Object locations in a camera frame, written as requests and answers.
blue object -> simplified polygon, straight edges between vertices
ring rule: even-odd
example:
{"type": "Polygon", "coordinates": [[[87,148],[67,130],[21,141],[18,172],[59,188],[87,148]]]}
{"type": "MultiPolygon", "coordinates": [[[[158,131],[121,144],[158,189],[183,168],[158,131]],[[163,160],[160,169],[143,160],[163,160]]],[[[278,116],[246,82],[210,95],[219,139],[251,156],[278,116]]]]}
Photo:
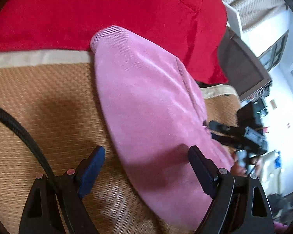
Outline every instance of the blue object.
{"type": "Polygon", "coordinates": [[[274,168],[280,168],[281,167],[281,152],[277,151],[278,157],[274,161],[274,168]]]}
{"type": "Polygon", "coordinates": [[[102,146],[96,148],[96,151],[89,156],[87,161],[87,167],[83,171],[79,183],[78,190],[79,198],[83,199],[85,195],[91,192],[94,182],[100,172],[100,169],[105,160],[105,149],[102,146]]]}

blue gripper pad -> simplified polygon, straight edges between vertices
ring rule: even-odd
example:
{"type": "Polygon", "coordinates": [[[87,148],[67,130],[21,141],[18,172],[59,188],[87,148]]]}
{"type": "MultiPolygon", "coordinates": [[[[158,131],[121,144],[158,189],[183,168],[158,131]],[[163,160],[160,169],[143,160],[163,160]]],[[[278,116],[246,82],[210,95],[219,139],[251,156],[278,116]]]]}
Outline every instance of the blue gripper pad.
{"type": "Polygon", "coordinates": [[[88,159],[81,161],[82,176],[79,177],[78,196],[83,199],[85,195],[91,192],[94,182],[100,172],[100,169],[105,160],[105,149],[102,146],[97,146],[88,159]]]}

black clamp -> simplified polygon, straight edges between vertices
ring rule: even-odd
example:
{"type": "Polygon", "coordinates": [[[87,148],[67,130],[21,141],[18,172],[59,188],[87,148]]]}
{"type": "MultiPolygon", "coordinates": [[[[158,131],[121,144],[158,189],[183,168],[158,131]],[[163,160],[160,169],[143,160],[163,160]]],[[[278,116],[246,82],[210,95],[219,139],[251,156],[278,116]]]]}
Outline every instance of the black clamp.
{"type": "Polygon", "coordinates": [[[232,176],[206,159],[197,146],[189,149],[188,159],[203,191],[213,199],[195,233],[274,233],[270,206],[254,173],[232,176]]]}
{"type": "Polygon", "coordinates": [[[23,210],[19,234],[66,233],[56,198],[70,233],[98,234],[82,198],[90,193],[104,160],[105,149],[97,146],[76,169],[69,169],[56,177],[60,188],[57,194],[51,188],[48,178],[43,174],[38,175],[23,210]]]}

woven mat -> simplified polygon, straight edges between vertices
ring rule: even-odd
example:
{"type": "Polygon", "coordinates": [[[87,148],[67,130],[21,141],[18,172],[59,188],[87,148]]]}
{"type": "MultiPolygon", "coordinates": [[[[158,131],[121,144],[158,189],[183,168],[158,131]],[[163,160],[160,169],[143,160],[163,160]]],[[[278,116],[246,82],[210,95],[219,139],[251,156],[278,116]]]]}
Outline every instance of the woven mat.
{"type": "MultiPolygon", "coordinates": [[[[99,233],[162,233],[117,158],[91,74],[89,64],[1,68],[0,107],[28,130],[56,175],[77,167],[96,145],[105,148],[105,164],[83,200],[99,233]]],[[[11,234],[39,172],[29,149],[0,123],[0,220],[11,234]]]]}

window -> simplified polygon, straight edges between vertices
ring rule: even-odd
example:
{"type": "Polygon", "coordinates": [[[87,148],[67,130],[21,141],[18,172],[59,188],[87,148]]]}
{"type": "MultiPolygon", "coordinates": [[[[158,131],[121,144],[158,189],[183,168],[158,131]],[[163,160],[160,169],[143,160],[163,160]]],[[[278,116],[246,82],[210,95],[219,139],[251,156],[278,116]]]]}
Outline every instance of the window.
{"type": "Polygon", "coordinates": [[[270,48],[268,48],[267,51],[258,57],[261,64],[267,71],[272,69],[280,62],[288,33],[289,31],[287,31],[281,38],[278,39],[276,43],[274,43],[270,48]]]}

